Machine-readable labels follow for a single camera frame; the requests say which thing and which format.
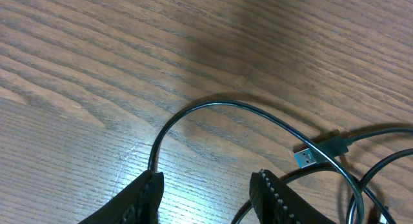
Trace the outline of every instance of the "wood grain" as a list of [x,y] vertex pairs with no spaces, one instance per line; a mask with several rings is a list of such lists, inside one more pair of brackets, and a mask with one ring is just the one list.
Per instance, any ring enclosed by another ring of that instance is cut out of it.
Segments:
[[[0,222],[81,221],[145,169],[157,132],[197,99],[246,101],[310,137],[413,123],[412,5],[0,0]],[[189,115],[161,148],[160,222],[230,222],[251,172],[297,169],[298,145],[242,110]],[[361,176],[410,146],[411,137],[375,137],[346,157]],[[413,222],[412,176],[404,158],[372,182],[398,223]],[[292,187],[344,222],[349,191],[338,175]]]

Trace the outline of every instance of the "usb connector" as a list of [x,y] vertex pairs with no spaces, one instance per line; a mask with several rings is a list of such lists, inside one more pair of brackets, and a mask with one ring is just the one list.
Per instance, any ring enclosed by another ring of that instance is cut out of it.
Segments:
[[[348,152],[349,142],[342,136],[334,136],[328,140],[317,143],[317,146],[324,150],[329,156],[336,157]],[[316,151],[307,148],[294,154],[298,166],[305,168],[310,165],[326,162],[326,159]]]

